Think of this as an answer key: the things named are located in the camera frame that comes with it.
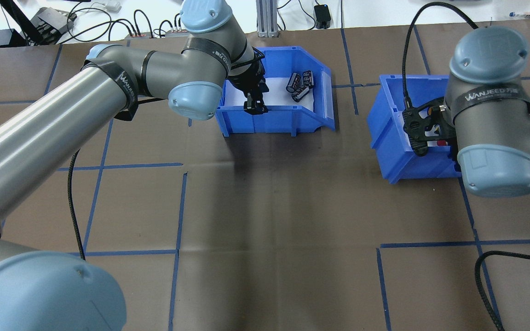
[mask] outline blue plastic bin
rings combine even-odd
[[[301,105],[268,105],[269,112],[263,115],[249,115],[242,105],[224,106],[227,88],[216,112],[216,120],[225,137],[233,133],[287,132],[296,136],[299,132],[314,132],[321,126],[334,130],[334,109],[330,69],[303,48],[265,47],[259,48],[265,53],[265,79],[271,77],[289,77],[292,73],[312,70],[315,86],[314,109]]]
[[[422,105],[443,97],[448,76],[407,75],[408,93],[414,105]],[[401,75],[381,75],[381,89],[368,116],[372,135],[372,148],[383,178],[395,184],[404,178],[461,177],[454,162],[448,158],[450,146],[431,146],[429,153],[418,157],[412,151],[408,136],[403,130],[404,97]]]

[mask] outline electrical cord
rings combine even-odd
[[[523,258],[524,260],[530,260],[530,255],[521,254],[521,253],[512,253],[509,251],[491,250],[491,251],[487,251],[486,253],[480,255],[480,257],[478,257],[478,259],[476,260],[476,264],[473,268],[473,273],[476,279],[476,285],[478,287],[480,297],[482,298],[482,301],[484,302],[484,306],[486,306],[488,315],[490,315],[490,318],[492,319],[492,322],[494,322],[496,329],[498,331],[504,331],[504,327],[502,326],[502,321],[500,321],[498,316],[496,316],[496,314],[494,313],[492,304],[490,304],[490,301],[488,300],[488,296],[486,295],[486,291],[484,291],[484,285],[482,285],[482,277],[481,277],[481,272],[480,272],[480,269],[482,268],[482,262],[484,262],[484,260],[486,260],[488,256],[492,256],[492,255],[517,257],[517,258]]]
[[[173,31],[173,25],[171,24],[171,21],[169,21],[168,19],[164,19],[159,25],[158,25],[158,29],[159,29],[159,32],[160,31],[164,31],[165,32],[165,35],[167,35],[167,32],[165,30],[162,29],[162,25],[164,25],[164,23],[169,23],[169,27],[171,27],[171,31]]]
[[[283,20],[282,14],[279,12],[279,9],[277,10],[277,14],[282,19],[283,29],[279,26],[279,24],[277,26],[278,26],[278,28],[280,30],[284,30],[285,31],[287,29],[286,28],[286,21]]]
[[[109,23],[112,22],[112,16],[111,16],[107,11],[105,11],[105,10],[103,10],[103,9],[93,8],[93,7],[88,7],[88,8],[82,8],[82,9],[77,9],[77,10],[75,10],[75,9],[77,8],[77,6],[79,6],[79,5],[82,4],[83,2],[84,2],[84,1],[80,1],[80,2],[78,2],[78,3],[77,3],[77,4],[76,4],[76,5],[75,5],[75,6],[69,11],[69,14],[67,15],[67,25],[69,25],[69,19],[70,19],[70,17],[71,17],[74,13],[78,13],[78,12],[80,12],[80,11],[84,11],[84,10],[86,10],[86,9],[89,9],[87,12],[91,11],[91,9],[94,9],[94,10],[96,10],[96,11],[99,11],[99,12],[105,13],[105,15],[108,16],[108,18],[109,18],[109,22],[107,22],[107,23],[102,23],[101,25],[103,25],[103,24],[109,24]],[[102,33],[101,35],[97,36],[96,38],[93,38],[93,39],[90,39],[90,40],[80,40],[79,38],[77,38],[77,36],[81,35],[83,32],[91,31],[93,28],[101,27],[101,25],[95,25],[94,27],[89,28],[89,29],[86,29],[86,30],[84,30],[84,31],[82,31],[81,33],[76,34],[76,35],[74,35],[74,34],[71,32],[71,30],[69,30],[68,32],[69,32],[69,35],[71,35],[71,38],[69,38],[69,39],[67,39],[67,40],[74,39],[74,40],[77,40],[77,41],[80,41],[80,42],[90,42],[90,41],[97,40],[97,39],[101,38],[103,35],[105,35],[106,32],[109,31],[110,25],[108,25],[108,27],[103,31],[103,33]]]
[[[282,9],[283,7],[287,6],[290,2],[292,2],[292,0],[288,0],[285,4],[283,4],[283,6],[277,7],[277,8]]]
[[[93,27],[90,27],[90,28],[88,28],[88,29],[85,29],[85,30],[79,32],[78,34],[72,36],[71,38],[68,38],[68,39],[65,39],[65,40],[59,42],[57,45],[62,45],[62,44],[66,43],[66,42],[69,41],[69,40],[76,39],[76,37],[78,37],[78,36],[80,36],[80,35],[82,35],[82,34],[84,34],[84,33],[86,33],[86,32],[89,32],[89,31],[91,31],[91,30],[93,30],[93,29],[95,29],[95,28],[99,28],[99,27],[101,27],[101,26],[104,25],[104,24],[111,24],[111,23],[113,23],[113,21],[103,22],[103,23],[99,23],[99,24],[97,24],[97,25],[94,25]]]
[[[136,32],[138,32],[138,35],[140,36],[140,29],[138,28],[138,23],[136,23],[136,13],[139,12],[144,15],[144,17],[147,19],[147,23],[149,23],[149,33],[151,34],[151,38],[153,38],[153,26],[151,25],[151,21],[149,20],[149,17],[147,14],[145,14],[142,10],[136,9],[134,11],[134,26],[136,27]]]
[[[422,6],[414,18],[412,19],[412,22],[408,26],[408,33],[406,34],[406,41],[404,42],[404,55],[402,57],[402,91],[404,93],[404,105],[406,106],[406,109],[413,108],[412,100],[410,100],[410,95],[408,94],[408,88],[406,86],[406,56],[408,54],[408,45],[410,44],[410,36],[412,35],[412,29],[414,29],[414,25],[416,23],[416,20],[421,15],[421,13],[429,7],[433,6],[439,6],[439,7],[445,7],[449,8],[455,13],[457,13],[461,18],[463,18],[464,21],[469,24],[470,27],[473,29],[477,29],[478,26],[476,23],[474,23],[469,16],[467,16],[464,12],[461,11],[461,9],[457,8],[456,6],[447,4],[446,2],[429,2],[428,4],[425,4]]]
[[[308,12],[306,12],[304,10],[304,7],[302,6],[301,4],[301,0],[298,0],[298,3],[300,4],[300,8],[302,9],[302,11],[306,14],[306,16],[310,17],[312,19],[312,21],[314,21],[314,25],[312,25],[311,28],[309,28],[308,30],[312,30],[314,27],[316,27],[316,20],[314,19],[314,17],[312,17]]]
[[[85,261],[85,252],[83,250],[83,243],[81,242],[81,234],[79,232],[79,224],[77,223],[77,217],[75,215],[75,205],[73,205],[73,170],[75,169],[75,161],[79,150],[75,152],[71,158],[71,164],[69,164],[69,174],[67,175],[67,195],[69,198],[69,209],[71,210],[71,219],[73,221],[73,228],[75,229],[75,237],[77,239],[77,246],[79,247],[79,256]]]
[[[173,17],[173,24],[175,24],[175,30],[179,31],[179,28],[177,27],[177,18],[179,17],[179,13],[175,14],[175,17]]]
[[[343,10],[343,0],[340,0],[340,28],[345,28],[345,11]]]
[[[120,23],[120,24],[124,25],[124,27],[126,27],[128,29],[128,35],[132,36],[132,30],[128,27],[128,24],[126,24],[126,23],[122,22],[121,20],[117,19],[117,20],[113,21],[112,24],[109,26],[108,41],[112,41],[112,29],[114,28],[114,25],[116,23]]]

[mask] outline light blue joint cap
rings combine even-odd
[[[99,56],[99,53],[103,52],[106,48],[111,47],[111,46],[124,46],[124,45],[120,45],[120,44],[109,44],[109,45],[107,45],[107,44],[99,44],[99,45],[93,46],[89,50],[89,54],[87,54],[85,59],[95,59],[95,58],[97,58],[97,56]]]
[[[492,144],[467,146],[457,155],[465,188],[480,197],[530,194],[530,154]]]
[[[225,25],[232,18],[232,8],[225,0],[185,0],[179,14],[187,31],[204,34]]]
[[[192,120],[206,121],[214,117],[221,98],[222,87],[217,84],[186,82],[171,90],[169,107]]]
[[[56,251],[0,261],[0,331],[110,331],[124,324],[124,296],[103,269]]]
[[[529,44],[517,30],[479,28],[461,38],[449,68],[463,81],[495,84],[519,77],[528,54]]]

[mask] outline power adapter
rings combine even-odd
[[[317,29],[328,29],[330,27],[330,10],[328,10],[328,5],[314,6],[314,15],[316,17]]]
[[[109,12],[119,12],[122,9],[122,4],[117,0],[106,0],[102,1],[101,4],[105,7],[105,10]]]

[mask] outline black capacitor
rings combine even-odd
[[[286,90],[290,93],[295,92],[300,86],[300,78],[301,77],[299,73],[293,73],[292,77],[290,77],[290,81],[288,82],[288,86],[286,86]]]
[[[306,70],[303,72],[302,77],[305,86],[308,86],[309,88],[314,87],[314,76],[312,75],[312,70]]]
[[[307,94],[310,92],[310,88],[308,86],[302,85],[299,86],[293,93],[292,93],[292,99],[296,101],[297,103],[300,102]]]

